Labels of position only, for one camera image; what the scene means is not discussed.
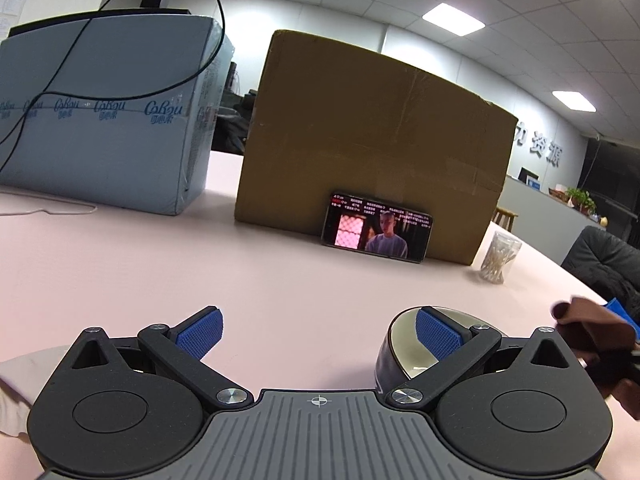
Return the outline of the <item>brown cleaning cloth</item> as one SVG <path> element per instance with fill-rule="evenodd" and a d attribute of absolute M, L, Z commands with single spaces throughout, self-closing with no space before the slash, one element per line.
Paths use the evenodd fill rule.
<path fill-rule="evenodd" d="M 585 371 L 602 396 L 612 396 L 638 420 L 639 343 L 632 325 L 582 297 L 558 302 L 551 315 L 570 350 L 585 361 Z"/>

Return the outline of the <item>stainless steel bowl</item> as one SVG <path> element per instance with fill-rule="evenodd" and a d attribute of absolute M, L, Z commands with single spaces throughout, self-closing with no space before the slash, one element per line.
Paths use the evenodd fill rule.
<path fill-rule="evenodd" d="M 431 352 L 432 342 L 424 346 L 418 335 L 421 307 L 400 312 L 393 318 L 376 358 L 376 390 L 386 394 L 438 362 Z"/>

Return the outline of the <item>black jacket on chair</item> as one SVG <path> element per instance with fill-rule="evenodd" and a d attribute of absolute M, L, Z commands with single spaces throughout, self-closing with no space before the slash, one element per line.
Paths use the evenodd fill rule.
<path fill-rule="evenodd" d="M 586 226 L 561 263 L 606 302 L 616 299 L 639 324 L 639 251 L 620 238 Z"/>

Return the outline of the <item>clear cotton swab jar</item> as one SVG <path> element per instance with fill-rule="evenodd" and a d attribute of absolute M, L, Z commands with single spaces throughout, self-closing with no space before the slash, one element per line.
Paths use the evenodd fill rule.
<path fill-rule="evenodd" d="M 522 242 L 510 234 L 495 232 L 480 265 L 480 277 L 491 284 L 502 284 L 506 268 L 514 261 Z"/>

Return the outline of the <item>green potted plant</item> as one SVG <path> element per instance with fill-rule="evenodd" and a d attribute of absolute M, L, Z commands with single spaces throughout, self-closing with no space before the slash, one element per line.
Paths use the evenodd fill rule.
<path fill-rule="evenodd" d="M 568 188 L 565 194 L 567 203 L 585 216 L 591 216 L 596 212 L 596 203 L 588 191 L 582 188 Z"/>

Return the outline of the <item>wooden stool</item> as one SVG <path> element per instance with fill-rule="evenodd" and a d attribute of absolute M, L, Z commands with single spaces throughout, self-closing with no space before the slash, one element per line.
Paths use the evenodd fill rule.
<path fill-rule="evenodd" d="M 506 231 L 512 232 L 516 218 L 518 218 L 518 214 L 516 212 L 502 207 L 497 207 L 491 221 L 497 226 L 501 226 Z"/>

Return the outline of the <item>black smartphone playing video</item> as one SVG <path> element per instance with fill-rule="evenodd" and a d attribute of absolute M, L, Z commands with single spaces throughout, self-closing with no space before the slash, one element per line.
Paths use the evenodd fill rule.
<path fill-rule="evenodd" d="M 320 240 L 349 252 L 421 263 L 433 218 L 395 204 L 334 192 L 326 208 Z"/>

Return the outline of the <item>white crumpled tissue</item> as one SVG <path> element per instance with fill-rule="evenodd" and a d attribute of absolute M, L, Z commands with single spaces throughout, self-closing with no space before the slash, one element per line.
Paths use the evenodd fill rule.
<path fill-rule="evenodd" d="M 69 346 L 43 349 L 3 361 L 0 365 L 2 434 L 27 434 L 27 417 Z"/>

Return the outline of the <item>light blue carton box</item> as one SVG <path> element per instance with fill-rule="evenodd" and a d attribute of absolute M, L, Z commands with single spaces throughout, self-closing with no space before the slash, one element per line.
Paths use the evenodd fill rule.
<path fill-rule="evenodd" d="M 233 55 L 209 16 L 77 13 L 1 45 L 1 182 L 175 216 L 203 191 Z"/>

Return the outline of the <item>brown cardboard box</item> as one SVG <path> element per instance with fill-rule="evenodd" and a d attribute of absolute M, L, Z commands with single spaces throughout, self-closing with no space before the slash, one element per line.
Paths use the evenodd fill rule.
<path fill-rule="evenodd" d="M 501 195 L 516 118 L 404 62 L 320 36 L 271 38 L 234 216 L 319 235 L 333 193 L 425 212 L 427 255 L 470 264 Z"/>

